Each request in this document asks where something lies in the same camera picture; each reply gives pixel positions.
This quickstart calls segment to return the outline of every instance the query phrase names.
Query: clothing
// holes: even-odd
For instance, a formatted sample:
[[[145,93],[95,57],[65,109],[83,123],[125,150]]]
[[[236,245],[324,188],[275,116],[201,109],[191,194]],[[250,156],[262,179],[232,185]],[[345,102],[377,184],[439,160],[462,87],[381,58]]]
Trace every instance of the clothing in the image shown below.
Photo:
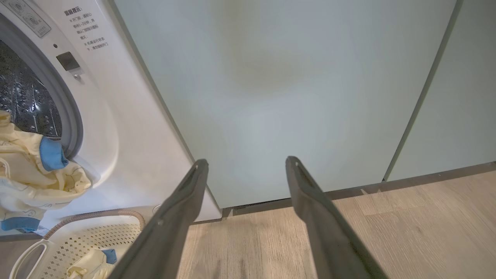
[[[10,114],[0,111],[2,230],[37,230],[46,210],[60,209],[88,190],[91,182],[84,170],[62,154],[58,142],[20,131]]]
[[[117,262],[117,254],[114,249],[102,250],[107,256],[107,264],[115,264]]]
[[[105,279],[114,265],[107,263],[107,256],[101,250],[90,250],[84,257],[67,269],[69,279]]]

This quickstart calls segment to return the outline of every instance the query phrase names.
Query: laundry basket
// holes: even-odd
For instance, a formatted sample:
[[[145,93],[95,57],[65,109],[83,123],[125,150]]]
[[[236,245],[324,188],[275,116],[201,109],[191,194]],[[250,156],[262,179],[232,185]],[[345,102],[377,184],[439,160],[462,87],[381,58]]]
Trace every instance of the laundry basket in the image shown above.
[[[40,246],[43,252],[23,279],[63,279],[67,269],[90,249],[115,249],[117,260],[145,226],[143,216],[130,210],[111,210],[73,216],[55,226],[29,247],[15,262],[11,279],[19,279],[20,267]]]

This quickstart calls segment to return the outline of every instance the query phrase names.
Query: blue fabric trim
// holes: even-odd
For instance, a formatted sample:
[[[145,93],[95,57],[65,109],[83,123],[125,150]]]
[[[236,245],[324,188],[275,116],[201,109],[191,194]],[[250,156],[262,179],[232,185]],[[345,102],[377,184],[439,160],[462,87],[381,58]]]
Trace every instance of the blue fabric trim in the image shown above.
[[[114,249],[102,250],[102,252],[107,256],[107,264],[115,264],[117,262],[117,255]]]
[[[69,164],[64,157],[60,142],[43,137],[40,142],[40,157],[47,171],[62,169]]]
[[[30,217],[12,217],[9,219],[5,219],[1,222],[2,230],[11,230],[11,229],[24,229],[26,231],[35,231],[38,229],[38,225],[40,221],[35,218]]]

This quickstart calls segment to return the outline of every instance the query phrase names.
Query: laminate floor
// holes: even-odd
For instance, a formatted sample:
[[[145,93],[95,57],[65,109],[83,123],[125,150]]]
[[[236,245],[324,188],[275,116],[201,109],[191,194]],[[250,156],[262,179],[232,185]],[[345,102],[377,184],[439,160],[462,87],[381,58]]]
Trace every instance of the laminate floor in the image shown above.
[[[335,200],[387,275],[496,278],[496,171]],[[192,225],[179,279],[316,278],[292,208]]]

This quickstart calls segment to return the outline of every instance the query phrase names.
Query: basket handle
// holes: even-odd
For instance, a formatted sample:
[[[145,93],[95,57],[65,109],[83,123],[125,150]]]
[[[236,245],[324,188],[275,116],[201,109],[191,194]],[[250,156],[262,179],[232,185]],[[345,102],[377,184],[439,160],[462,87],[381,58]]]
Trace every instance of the basket handle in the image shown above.
[[[19,268],[22,266],[22,264],[24,263],[24,261],[31,255],[31,253],[36,248],[38,248],[40,246],[44,246],[43,252],[41,252],[40,257],[38,258],[38,260],[34,264],[33,268],[29,271],[28,276],[25,278],[25,279],[29,279],[31,277],[31,274],[33,273],[33,271],[35,270],[35,268],[38,266],[38,264],[40,263],[41,259],[43,258],[43,255],[47,251],[47,244],[46,244],[46,242],[47,242],[46,240],[42,239],[42,240],[36,242],[35,244],[31,245],[28,249],[26,249],[26,251],[24,251],[24,253],[22,253],[22,255],[15,262],[14,267],[10,271],[10,277],[9,277],[9,279],[16,279],[17,278],[17,273],[19,272]]]
[[[48,240],[50,238],[50,236],[52,236],[58,229],[60,229],[64,225],[67,225],[71,222],[90,219],[90,218],[97,218],[97,217],[104,217],[104,216],[118,216],[118,215],[136,217],[139,220],[140,230],[143,230],[143,228],[145,227],[145,219],[143,218],[143,216],[141,214],[139,214],[136,211],[124,210],[124,209],[98,211],[98,212],[74,215],[72,217],[65,219],[64,221],[58,223],[55,227],[53,227],[49,232],[47,232],[47,234],[45,234],[43,239]]]

